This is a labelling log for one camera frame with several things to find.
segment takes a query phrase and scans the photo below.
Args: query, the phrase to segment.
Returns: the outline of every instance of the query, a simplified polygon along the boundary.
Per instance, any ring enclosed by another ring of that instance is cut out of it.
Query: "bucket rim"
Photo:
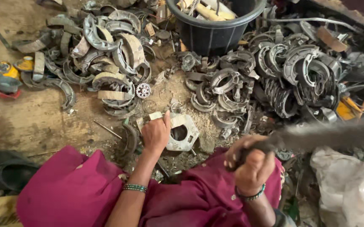
[[[181,20],[185,23],[188,23],[190,25],[194,25],[197,27],[201,27],[201,28],[222,29],[222,28],[237,27],[237,26],[243,25],[245,23],[249,23],[250,21],[254,20],[265,9],[267,0],[252,0],[252,1],[255,1],[255,8],[251,12],[245,14],[242,17],[238,17],[233,20],[227,20],[227,21],[200,20],[200,19],[188,16],[187,14],[181,12],[178,9],[178,7],[176,6],[175,0],[165,0],[165,1],[167,3],[167,6],[168,6],[169,10],[171,11],[171,13],[174,14],[176,18],[178,18],[179,20]]]

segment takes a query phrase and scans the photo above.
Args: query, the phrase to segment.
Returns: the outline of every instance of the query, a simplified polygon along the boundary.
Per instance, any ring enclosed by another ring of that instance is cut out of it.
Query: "black plastic bucket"
[[[180,11],[179,0],[166,0],[169,10],[177,18],[182,42],[190,51],[202,56],[223,55],[238,45],[248,26],[263,12],[266,0],[230,0],[231,10],[239,16],[227,21],[200,20]]]

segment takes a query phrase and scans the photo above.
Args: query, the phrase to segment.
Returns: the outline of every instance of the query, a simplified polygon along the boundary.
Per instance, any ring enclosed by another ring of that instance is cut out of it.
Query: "pink fabric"
[[[139,226],[250,226],[234,178],[224,170],[226,149],[183,173],[178,185],[151,180]],[[274,208],[280,198],[281,163],[266,182],[265,194]],[[17,213],[25,227],[103,226],[121,192],[123,171],[97,150],[91,157],[66,146],[51,157],[19,195]]]

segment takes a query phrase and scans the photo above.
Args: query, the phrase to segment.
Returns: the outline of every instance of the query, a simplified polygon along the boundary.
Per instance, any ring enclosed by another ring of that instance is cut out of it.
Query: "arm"
[[[168,143],[171,131],[169,111],[164,118],[150,121],[142,128],[145,148],[128,183],[148,186],[151,173],[159,156]],[[140,191],[123,190],[116,202],[105,227],[135,227],[140,220],[146,194]]]
[[[226,153],[225,166],[233,167],[236,157],[242,148],[250,147],[254,142],[263,140],[263,136],[244,136],[236,141]],[[275,168],[273,152],[265,155],[260,150],[254,150],[245,164],[235,171],[235,184],[240,195],[250,197],[256,195]],[[265,194],[250,201],[243,201],[243,211],[246,213],[251,226],[272,227],[276,223],[275,212]]]

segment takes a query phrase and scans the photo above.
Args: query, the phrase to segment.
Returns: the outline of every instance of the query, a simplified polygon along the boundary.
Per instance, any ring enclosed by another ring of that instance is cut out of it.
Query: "green bangle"
[[[254,195],[254,196],[243,196],[243,195],[240,195],[238,193],[238,190],[237,190],[237,188],[235,186],[235,194],[238,197],[240,197],[240,199],[242,199],[243,201],[247,202],[247,201],[251,201],[251,200],[255,200],[255,199],[259,198],[263,194],[263,192],[265,191],[265,188],[266,188],[266,183],[264,183],[262,185],[262,188],[260,189],[260,191],[256,195]]]
[[[146,192],[147,187],[142,185],[133,185],[133,184],[125,184],[123,186],[123,190],[133,190],[133,191],[140,191],[140,192]]]

